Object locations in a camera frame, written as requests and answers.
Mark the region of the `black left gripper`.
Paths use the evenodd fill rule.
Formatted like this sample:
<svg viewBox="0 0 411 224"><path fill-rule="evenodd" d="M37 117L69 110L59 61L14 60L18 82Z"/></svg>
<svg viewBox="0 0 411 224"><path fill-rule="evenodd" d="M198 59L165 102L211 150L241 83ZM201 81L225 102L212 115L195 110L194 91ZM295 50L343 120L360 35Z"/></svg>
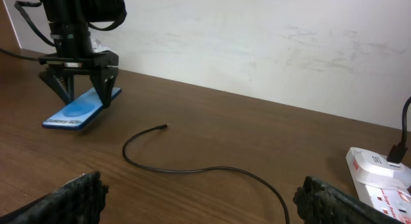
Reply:
<svg viewBox="0 0 411 224"><path fill-rule="evenodd" d="M94 52L87 23L49 23L56 53L39 57L41 65L93 71L90 80L103 108L110 107L112 90L118 75L119 57L112 51ZM39 78L66 104L74 100L74 76L47 69Z"/></svg>

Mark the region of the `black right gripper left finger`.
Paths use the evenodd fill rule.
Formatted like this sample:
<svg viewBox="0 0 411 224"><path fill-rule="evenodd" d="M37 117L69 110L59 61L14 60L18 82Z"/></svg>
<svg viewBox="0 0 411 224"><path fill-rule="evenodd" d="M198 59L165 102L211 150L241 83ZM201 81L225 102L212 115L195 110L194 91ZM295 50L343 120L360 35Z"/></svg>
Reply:
<svg viewBox="0 0 411 224"><path fill-rule="evenodd" d="M61 188L1 216L1 224L98 224L109 187L94 171L67 182Z"/></svg>

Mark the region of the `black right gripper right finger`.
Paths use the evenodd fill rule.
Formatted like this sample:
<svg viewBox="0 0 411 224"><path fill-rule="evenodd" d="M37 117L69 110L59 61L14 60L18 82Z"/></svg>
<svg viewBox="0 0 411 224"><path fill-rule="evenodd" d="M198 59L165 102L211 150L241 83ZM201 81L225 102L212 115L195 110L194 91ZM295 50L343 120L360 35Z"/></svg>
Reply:
<svg viewBox="0 0 411 224"><path fill-rule="evenodd" d="M305 224L401 224L313 176L297 188L293 202Z"/></svg>

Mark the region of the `blue Galaxy smartphone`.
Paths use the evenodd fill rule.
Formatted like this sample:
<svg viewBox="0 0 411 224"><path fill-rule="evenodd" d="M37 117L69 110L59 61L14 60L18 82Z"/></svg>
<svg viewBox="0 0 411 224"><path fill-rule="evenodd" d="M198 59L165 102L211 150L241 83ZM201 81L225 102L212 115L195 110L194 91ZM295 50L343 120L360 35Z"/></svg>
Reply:
<svg viewBox="0 0 411 224"><path fill-rule="evenodd" d="M46 119L42 123L42 127L61 130L81 130L103 109L103 103L95 88L91 88L56 114Z"/></svg>

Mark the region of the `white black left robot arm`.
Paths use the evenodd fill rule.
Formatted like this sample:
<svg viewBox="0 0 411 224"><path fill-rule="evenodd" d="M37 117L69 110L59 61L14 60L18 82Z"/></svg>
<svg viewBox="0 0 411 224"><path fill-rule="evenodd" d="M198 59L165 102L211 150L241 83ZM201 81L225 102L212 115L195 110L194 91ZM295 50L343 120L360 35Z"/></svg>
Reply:
<svg viewBox="0 0 411 224"><path fill-rule="evenodd" d="M40 0L46 11L55 53L39 57L46 70L39 78L65 103L74 100L74 76L87 75L103 107L111 104L119 57L94 51L90 30L109 22L104 30L121 25L127 16L124 0Z"/></svg>

